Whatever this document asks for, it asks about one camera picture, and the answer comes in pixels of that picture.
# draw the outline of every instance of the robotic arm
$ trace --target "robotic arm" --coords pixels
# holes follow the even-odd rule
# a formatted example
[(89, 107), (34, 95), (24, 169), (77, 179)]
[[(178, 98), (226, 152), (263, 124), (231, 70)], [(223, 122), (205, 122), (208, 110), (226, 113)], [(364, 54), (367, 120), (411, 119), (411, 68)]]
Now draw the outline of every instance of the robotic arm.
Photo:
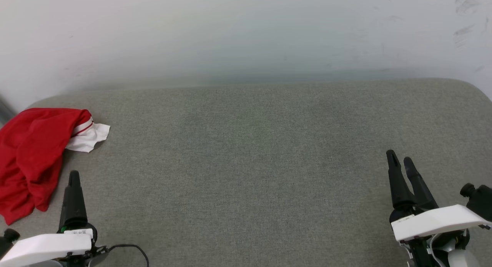
[(96, 246), (97, 230), (87, 220), (78, 171), (70, 172), (61, 211), (56, 234), (40, 234), (19, 240), (14, 245), (12, 243), (20, 235), (7, 229), (4, 237), (0, 237), (0, 267), (30, 266), (47, 260), (55, 260), (64, 267), (93, 267), (102, 262), (112, 249), (130, 246), (142, 252), (149, 266), (149, 259), (139, 246)]
[(466, 206), (439, 208), (422, 176), (409, 157), (404, 159), (408, 189), (394, 151), (386, 152), (393, 211), (390, 224), (395, 239), (410, 260), (409, 267), (480, 267), (472, 253), (465, 250), (470, 241), (469, 228), (492, 227), (492, 189), (478, 189), (467, 183), (460, 194), (470, 197)]

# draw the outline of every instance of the black cable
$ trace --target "black cable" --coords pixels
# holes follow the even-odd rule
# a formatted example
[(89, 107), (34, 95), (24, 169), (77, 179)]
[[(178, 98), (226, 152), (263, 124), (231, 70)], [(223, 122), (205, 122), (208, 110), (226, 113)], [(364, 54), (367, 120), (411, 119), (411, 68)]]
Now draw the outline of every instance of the black cable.
[(108, 253), (111, 252), (111, 250), (113, 250), (114, 248), (122, 248), (122, 247), (135, 247), (135, 248), (139, 249), (140, 252), (142, 253), (142, 255), (144, 255), (144, 257), (145, 257), (145, 261), (147, 262), (147, 267), (149, 267), (149, 258), (145, 254), (144, 250), (142, 250), (142, 248), (140, 248), (138, 245), (135, 245), (135, 244), (119, 244), (119, 245), (114, 245), (114, 246), (112, 246), (111, 248), (108, 249)]

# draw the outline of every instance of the red cloth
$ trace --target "red cloth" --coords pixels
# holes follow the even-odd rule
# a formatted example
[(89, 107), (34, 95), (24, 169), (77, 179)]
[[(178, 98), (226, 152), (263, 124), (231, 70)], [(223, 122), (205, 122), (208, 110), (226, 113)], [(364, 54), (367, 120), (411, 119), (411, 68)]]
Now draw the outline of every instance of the red cloth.
[(86, 109), (31, 108), (0, 129), (0, 214), (7, 225), (36, 207), (47, 211), (58, 183), (62, 153)]

